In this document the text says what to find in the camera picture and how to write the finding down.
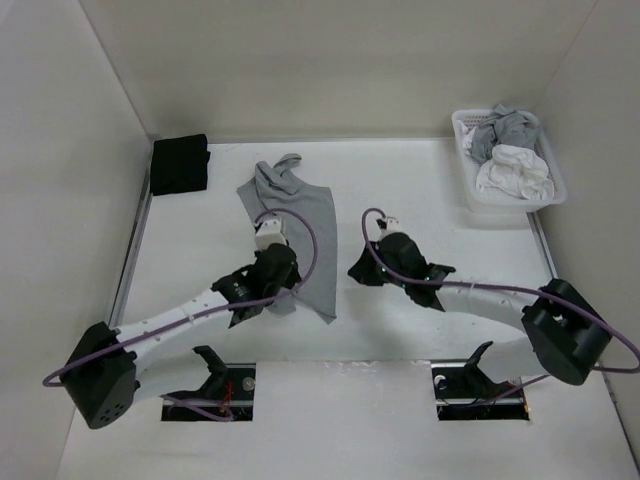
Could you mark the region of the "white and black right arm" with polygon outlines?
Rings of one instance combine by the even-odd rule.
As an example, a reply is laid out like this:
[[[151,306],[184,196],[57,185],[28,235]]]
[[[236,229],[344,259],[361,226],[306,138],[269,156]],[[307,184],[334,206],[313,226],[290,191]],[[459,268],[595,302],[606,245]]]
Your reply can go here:
[[[570,283],[553,279],[535,295],[483,290],[454,267],[428,262],[404,233],[367,242],[348,275],[365,286],[396,285],[421,307],[522,332],[513,341],[481,343],[461,367],[437,368],[434,384],[441,399],[490,399],[505,393],[510,381],[536,374],[579,386],[612,338],[575,311],[595,312]]]

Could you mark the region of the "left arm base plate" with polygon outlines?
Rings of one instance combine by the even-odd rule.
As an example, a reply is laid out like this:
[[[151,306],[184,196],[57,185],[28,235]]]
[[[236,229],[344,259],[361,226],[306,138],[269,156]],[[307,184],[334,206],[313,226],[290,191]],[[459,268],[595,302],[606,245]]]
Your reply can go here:
[[[163,422],[200,422],[253,420],[257,365],[255,363],[228,364],[225,379],[208,391],[179,391],[169,396],[180,404],[164,400],[161,410]]]

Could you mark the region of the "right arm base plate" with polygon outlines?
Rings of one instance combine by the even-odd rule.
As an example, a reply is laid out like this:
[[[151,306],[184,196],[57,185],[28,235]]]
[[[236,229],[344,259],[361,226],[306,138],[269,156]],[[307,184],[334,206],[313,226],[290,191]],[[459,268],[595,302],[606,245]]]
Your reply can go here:
[[[496,384],[478,369],[461,363],[436,363],[431,373],[441,421],[529,420],[522,391],[495,400],[515,387],[509,381]]]

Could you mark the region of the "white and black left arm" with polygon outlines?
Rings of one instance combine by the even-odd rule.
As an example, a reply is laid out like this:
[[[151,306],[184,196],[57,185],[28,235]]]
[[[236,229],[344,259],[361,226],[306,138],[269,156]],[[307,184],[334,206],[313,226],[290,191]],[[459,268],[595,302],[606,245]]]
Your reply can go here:
[[[294,251],[272,244],[256,251],[252,264],[178,307],[117,328],[104,322],[88,327],[60,382],[92,430],[148,398],[214,398],[223,390],[227,367],[206,342],[210,327],[253,319],[300,282]]]

